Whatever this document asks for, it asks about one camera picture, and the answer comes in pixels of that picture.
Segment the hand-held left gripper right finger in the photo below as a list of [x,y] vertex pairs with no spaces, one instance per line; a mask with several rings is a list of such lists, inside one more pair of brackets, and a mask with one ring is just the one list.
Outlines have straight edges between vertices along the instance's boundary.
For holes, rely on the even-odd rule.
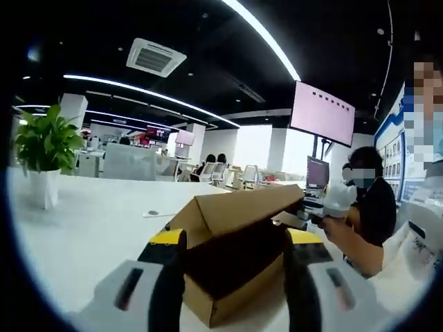
[[380,315],[374,289],[342,261],[334,261],[320,237],[287,229],[284,292],[290,331],[369,331]]

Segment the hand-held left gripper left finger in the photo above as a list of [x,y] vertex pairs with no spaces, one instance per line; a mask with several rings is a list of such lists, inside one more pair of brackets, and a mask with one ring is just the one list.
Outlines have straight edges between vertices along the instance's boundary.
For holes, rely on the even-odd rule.
[[137,261],[127,260],[70,317],[78,331],[179,331],[185,290],[185,230],[158,233]]

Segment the person's right hand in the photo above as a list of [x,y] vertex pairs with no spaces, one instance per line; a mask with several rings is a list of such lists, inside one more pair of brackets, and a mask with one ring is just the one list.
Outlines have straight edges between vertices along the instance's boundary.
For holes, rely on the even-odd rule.
[[345,223],[344,218],[336,219],[327,216],[322,219],[320,226],[324,230],[327,238],[332,242],[337,242],[353,233],[351,227]]

